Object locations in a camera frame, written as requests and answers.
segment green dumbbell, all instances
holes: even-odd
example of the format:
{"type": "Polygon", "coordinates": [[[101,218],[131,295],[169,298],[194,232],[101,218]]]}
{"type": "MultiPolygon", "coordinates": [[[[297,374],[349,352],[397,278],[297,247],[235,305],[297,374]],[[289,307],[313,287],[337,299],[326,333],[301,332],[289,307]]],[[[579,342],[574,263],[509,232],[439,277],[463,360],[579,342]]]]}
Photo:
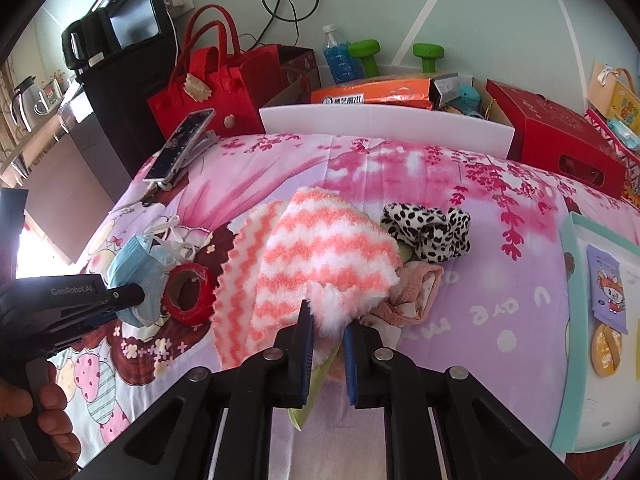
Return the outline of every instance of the green dumbbell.
{"type": "Polygon", "coordinates": [[[431,43],[414,43],[414,56],[422,59],[422,73],[436,72],[436,59],[444,57],[444,48],[431,43]]]}
{"type": "Polygon", "coordinates": [[[380,52],[380,44],[376,40],[356,41],[349,45],[349,55],[356,57],[362,62],[364,73],[367,77],[380,75],[378,64],[374,57],[380,52]]]}

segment pink floral bedsheet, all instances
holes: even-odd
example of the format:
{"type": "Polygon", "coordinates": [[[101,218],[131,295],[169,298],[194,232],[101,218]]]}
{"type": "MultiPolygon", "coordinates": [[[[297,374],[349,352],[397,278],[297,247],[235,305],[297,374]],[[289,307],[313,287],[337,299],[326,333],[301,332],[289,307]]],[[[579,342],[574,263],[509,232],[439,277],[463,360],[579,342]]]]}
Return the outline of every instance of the pink floral bedsheet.
{"type": "MultiPolygon", "coordinates": [[[[145,169],[120,203],[142,194],[145,169]]],[[[471,214],[471,252],[444,265],[428,319],[402,330],[399,350],[423,367],[464,365],[549,444],[566,374],[568,297],[559,226],[568,210],[579,210],[635,243],[640,233],[635,209],[570,179],[391,140],[225,139],[191,164],[188,178],[159,203],[108,215],[81,264],[104,272],[132,234],[177,214],[182,237],[219,269],[242,215],[258,203],[288,199],[300,186],[334,190],[374,219],[387,202],[458,206],[471,214]]],[[[167,316],[142,330],[113,322],[58,356],[58,382],[84,445],[81,465],[196,365],[220,368],[209,324],[184,327],[167,316]],[[96,372],[113,381],[89,387],[96,372]],[[111,411],[100,418],[92,400],[107,389],[111,411]]],[[[305,431],[293,430],[286,413],[276,412],[272,433],[273,478],[384,478],[382,415],[355,412],[341,385],[323,389],[305,431]]]]}

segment red tape roll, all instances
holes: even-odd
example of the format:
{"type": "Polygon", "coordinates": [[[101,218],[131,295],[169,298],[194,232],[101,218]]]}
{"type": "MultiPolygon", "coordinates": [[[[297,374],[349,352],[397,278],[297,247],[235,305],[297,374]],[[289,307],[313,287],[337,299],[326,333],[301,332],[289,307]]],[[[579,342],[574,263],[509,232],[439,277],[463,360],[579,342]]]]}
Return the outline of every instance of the red tape roll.
{"type": "Polygon", "coordinates": [[[179,322],[189,326],[207,322],[211,314],[213,314],[214,300],[213,278],[207,267],[195,262],[189,262],[175,267],[169,273],[169,280],[166,282],[164,293],[162,294],[162,305],[170,316],[179,322]],[[200,290],[193,307],[183,310],[178,304],[178,297],[182,286],[190,280],[197,280],[200,290]]]}

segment wall outlet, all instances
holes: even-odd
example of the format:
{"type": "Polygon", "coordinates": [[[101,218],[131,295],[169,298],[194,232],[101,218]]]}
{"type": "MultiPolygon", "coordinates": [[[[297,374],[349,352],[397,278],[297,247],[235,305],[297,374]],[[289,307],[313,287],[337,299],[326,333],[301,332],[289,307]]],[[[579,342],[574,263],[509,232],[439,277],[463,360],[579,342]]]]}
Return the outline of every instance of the wall outlet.
{"type": "Polygon", "coordinates": [[[166,8],[169,10],[169,16],[171,16],[172,19],[196,8],[193,0],[165,0],[164,2],[166,8]]]}

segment plastic bottle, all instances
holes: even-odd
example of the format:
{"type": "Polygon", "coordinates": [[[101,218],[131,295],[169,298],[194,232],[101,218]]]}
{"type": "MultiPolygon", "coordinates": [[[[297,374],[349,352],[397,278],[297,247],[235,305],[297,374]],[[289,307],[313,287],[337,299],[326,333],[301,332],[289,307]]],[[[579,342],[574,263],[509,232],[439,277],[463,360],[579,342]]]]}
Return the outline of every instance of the plastic bottle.
{"type": "Polygon", "coordinates": [[[335,83],[347,83],[360,79],[360,70],[356,63],[358,60],[349,56],[349,43],[340,41],[335,33],[335,25],[326,25],[322,31],[324,32],[322,52],[335,83]]]}

